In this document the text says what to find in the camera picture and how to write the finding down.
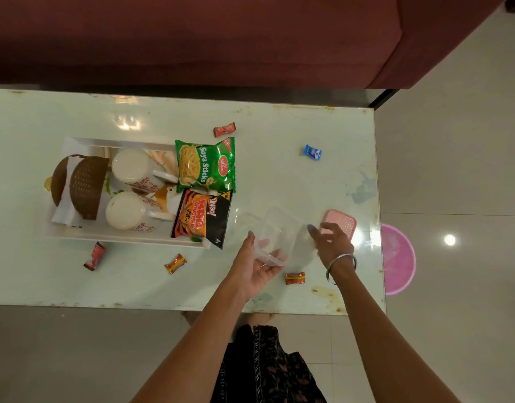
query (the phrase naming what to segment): hand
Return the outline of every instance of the hand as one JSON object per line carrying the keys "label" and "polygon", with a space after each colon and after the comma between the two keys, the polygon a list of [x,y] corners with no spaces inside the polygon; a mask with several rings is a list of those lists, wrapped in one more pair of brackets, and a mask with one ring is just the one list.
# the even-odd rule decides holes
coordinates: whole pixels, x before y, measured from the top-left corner
{"label": "hand", "polygon": [[319,230],[312,224],[308,225],[309,235],[314,239],[317,252],[321,258],[323,265],[328,268],[332,261],[343,253],[350,253],[355,250],[351,241],[343,233],[337,223],[321,223],[321,227],[329,229],[332,233],[321,234]]}
{"label": "hand", "polygon": [[248,237],[244,240],[227,275],[227,279],[234,280],[236,285],[239,286],[245,301],[259,294],[265,284],[284,268],[284,266],[270,267],[254,259],[254,249],[252,248],[254,240],[254,234],[249,231]]}

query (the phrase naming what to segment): sofa leg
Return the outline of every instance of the sofa leg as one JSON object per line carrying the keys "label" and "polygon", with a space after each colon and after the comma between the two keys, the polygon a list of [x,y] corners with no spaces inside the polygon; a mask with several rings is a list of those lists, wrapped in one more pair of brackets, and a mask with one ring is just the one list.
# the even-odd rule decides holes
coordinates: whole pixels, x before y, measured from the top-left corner
{"label": "sofa leg", "polygon": [[371,102],[369,105],[369,108],[372,108],[373,110],[377,110],[379,107],[381,107],[390,97],[395,95],[397,92],[399,92],[399,89],[386,89],[384,92],[379,94],[377,98]]}

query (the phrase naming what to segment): mug handle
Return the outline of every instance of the mug handle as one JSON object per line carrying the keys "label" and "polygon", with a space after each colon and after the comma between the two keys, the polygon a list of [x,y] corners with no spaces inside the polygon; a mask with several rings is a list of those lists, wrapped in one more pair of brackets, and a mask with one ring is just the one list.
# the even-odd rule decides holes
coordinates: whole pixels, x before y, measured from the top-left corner
{"label": "mug handle", "polygon": [[163,220],[171,220],[171,221],[175,220],[175,215],[173,213],[154,212],[153,210],[148,210],[147,216],[155,217],[157,219],[163,219]]}
{"label": "mug handle", "polygon": [[168,174],[167,172],[153,170],[153,175],[165,179],[166,181],[173,182],[174,184],[179,182],[179,178],[177,178],[175,175]]}

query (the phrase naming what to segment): silver bangle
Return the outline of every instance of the silver bangle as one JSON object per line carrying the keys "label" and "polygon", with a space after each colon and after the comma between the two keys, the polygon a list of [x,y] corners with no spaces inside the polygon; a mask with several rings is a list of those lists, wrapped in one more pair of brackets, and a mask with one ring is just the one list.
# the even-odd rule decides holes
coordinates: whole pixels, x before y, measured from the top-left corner
{"label": "silver bangle", "polygon": [[339,255],[334,260],[332,260],[332,263],[328,266],[328,269],[326,269],[326,279],[328,280],[328,283],[334,284],[335,286],[337,286],[337,284],[335,282],[331,282],[330,281],[330,269],[332,268],[332,265],[334,264],[334,262],[336,260],[341,259],[342,257],[345,257],[345,256],[348,256],[348,257],[350,257],[352,259],[352,263],[354,264],[354,267],[355,267],[355,270],[356,270],[357,262],[356,262],[355,255],[353,255],[352,253],[344,253],[342,255]]}

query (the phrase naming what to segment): person's left hand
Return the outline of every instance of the person's left hand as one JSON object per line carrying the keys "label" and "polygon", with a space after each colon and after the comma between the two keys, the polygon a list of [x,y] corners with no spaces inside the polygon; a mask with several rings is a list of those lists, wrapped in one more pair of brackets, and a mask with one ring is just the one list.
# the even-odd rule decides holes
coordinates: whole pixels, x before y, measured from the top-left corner
{"label": "person's left hand", "polygon": [[284,268],[284,266],[270,267],[254,259],[254,249],[252,248],[254,240],[254,233],[249,231],[248,237],[244,240],[227,275],[227,278],[233,279],[240,286],[246,301],[259,294],[265,284]]}

